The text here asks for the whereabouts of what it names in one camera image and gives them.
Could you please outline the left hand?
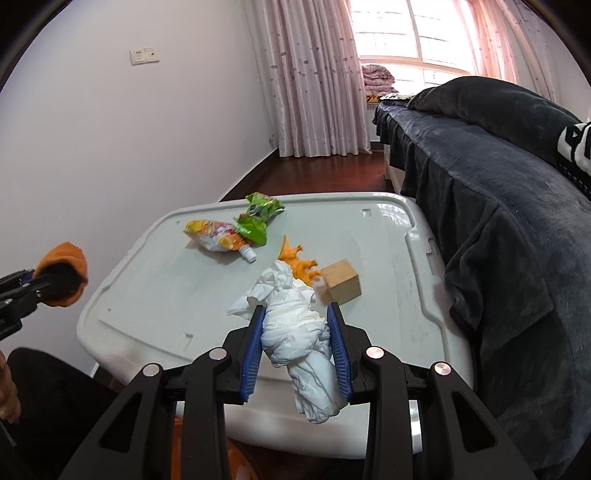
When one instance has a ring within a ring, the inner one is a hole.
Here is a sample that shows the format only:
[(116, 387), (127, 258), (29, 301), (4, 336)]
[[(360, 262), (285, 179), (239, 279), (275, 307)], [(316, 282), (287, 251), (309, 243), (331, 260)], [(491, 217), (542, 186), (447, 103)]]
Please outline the left hand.
[(0, 417), (2, 420), (13, 424), (18, 421), (21, 415), (21, 403), (3, 352), (0, 352), (0, 368)]

